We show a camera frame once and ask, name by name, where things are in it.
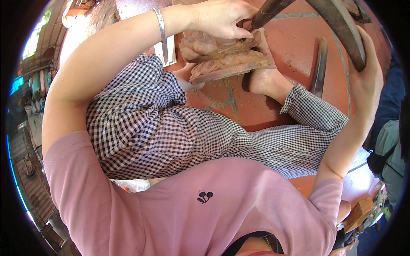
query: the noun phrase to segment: pink t-shirt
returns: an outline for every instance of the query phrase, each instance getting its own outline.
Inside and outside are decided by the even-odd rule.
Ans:
[[[84,256],[220,256],[255,231],[274,234],[288,255],[327,256],[335,242],[337,179],[306,199],[272,169],[227,157],[127,193],[101,170],[86,131],[55,142],[44,164],[53,201]]]

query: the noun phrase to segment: foot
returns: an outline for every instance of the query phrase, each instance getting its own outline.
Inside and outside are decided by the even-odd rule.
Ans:
[[[189,82],[189,78],[191,77],[191,71],[196,65],[197,63],[187,63],[185,67],[181,68],[180,70],[173,71],[174,75],[178,79],[181,88],[184,91],[188,91],[190,89],[199,90],[205,85],[205,82],[200,84],[191,84]]]
[[[263,53],[264,56],[273,60],[272,53],[266,41],[266,30],[261,29],[261,41],[256,50]],[[293,84],[289,82],[273,64],[266,68],[256,69],[251,74],[249,82],[249,91],[251,93],[263,94],[269,96],[279,102],[281,105],[285,104],[285,100]]]

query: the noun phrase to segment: checkered fabric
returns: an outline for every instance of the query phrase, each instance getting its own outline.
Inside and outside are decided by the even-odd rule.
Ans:
[[[90,103],[87,129],[111,179],[169,177],[205,161],[236,156],[286,178],[315,174],[326,148],[348,119],[295,86],[281,113],[299,125],[246,132],[217,113],[183,106],[185,92],[154,54],[125,67]]]

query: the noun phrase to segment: sack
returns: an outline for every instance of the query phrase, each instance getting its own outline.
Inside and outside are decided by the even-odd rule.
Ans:
[[[389,159],[389,157],[393,154],[396,145],[394,145],[384,156],[372,152],[370,156],[367,158],[367,165],[369,166],[369,169],[381,181],[383,181],[382,173],[384,166],[386,165],[386,162]]]

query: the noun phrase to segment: bracelet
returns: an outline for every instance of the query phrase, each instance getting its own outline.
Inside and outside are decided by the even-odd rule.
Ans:
[[[165,24],[164,24],[164,19],[162,17],[161,11],[156,8],[153,7],[153,11],[155,11],[155,13],[157,14],[158,17],[158,22],[159,22],[159,28],[161,30],[161,40],[162,40],[162,51],[164,54],[164,63],[168,62],[168,46],[167,46],[167,38],[165,35]]]

